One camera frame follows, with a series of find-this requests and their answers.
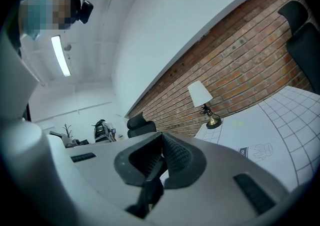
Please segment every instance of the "white ceiling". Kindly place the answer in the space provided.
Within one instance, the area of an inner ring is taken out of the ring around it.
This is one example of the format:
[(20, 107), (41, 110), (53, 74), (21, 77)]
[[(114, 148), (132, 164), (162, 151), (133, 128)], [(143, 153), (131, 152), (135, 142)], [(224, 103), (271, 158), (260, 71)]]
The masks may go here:
[[(88, 23), (76, 22), (69, 30), (47, 31), (36, 41), (25, 37), (22, 57), (46, 85), (93, 82), (110, 79), (119, 37), (135, 0), (88, 0), (94, 5)], [(51, 37), (61, 35), (71, 76), (64, 77), (55, 57)]]

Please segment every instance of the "brick wall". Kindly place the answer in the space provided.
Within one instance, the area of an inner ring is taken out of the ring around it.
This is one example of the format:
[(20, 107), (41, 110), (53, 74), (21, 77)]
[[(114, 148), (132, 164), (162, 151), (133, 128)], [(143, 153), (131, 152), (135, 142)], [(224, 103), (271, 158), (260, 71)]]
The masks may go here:
[[(311, 86), (285, 43), (289, 25), (278, 9), (291, 0), (247, 0), (195, 43), (151, 87), (129, 113), (143, 111), (159, 131), (194, 136), (208, 121), (193, 107), (188, 85), (200, 80), (213, 99), (209, 105), (225, 117), (253, 106), (285, 85)], [(300, 1), (314, 17), (304, 0)]]

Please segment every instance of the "white wall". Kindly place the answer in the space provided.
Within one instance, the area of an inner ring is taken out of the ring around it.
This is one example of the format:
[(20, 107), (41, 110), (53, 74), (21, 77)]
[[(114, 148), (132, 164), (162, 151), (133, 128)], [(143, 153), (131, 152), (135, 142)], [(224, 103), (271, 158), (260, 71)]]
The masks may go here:
[(245, 0), (136, 0), (115, 55), (112, 83), (127, 114), (202, 35)]
[(45, 133), (64, 133), (64, 124), (71, 125), (73, 139), (94, 143), (96, 122), (104, 119), (116, 129), (116, 138), (127, 138), (124, 117), (110, 83), (91, 83), (66, 86), (38, 86), (29, 101), (31, 119)]

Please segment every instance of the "face mask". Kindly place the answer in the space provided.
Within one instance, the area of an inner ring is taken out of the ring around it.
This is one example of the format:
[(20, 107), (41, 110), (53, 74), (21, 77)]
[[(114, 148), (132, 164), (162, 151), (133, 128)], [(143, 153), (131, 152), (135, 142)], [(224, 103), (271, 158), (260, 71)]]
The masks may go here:
[(53, 0), (24, 0), (22, 11), (23, 32), (33, 40), (53, 28)]

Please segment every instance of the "ceiling light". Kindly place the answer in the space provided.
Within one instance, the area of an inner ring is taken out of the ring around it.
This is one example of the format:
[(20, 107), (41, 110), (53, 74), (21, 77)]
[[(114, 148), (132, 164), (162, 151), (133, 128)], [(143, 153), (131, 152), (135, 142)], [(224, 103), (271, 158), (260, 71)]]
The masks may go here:
[(66, 59), (64, 57), (64, 52), (62, 50), (60, 36), (51, 37), (51, 42), (52, 42), (56, 59), (58, 60), (59, 66), (64, 76), (70, 76), (71, 74), (70, 74), (68, 65), (66, 63)]

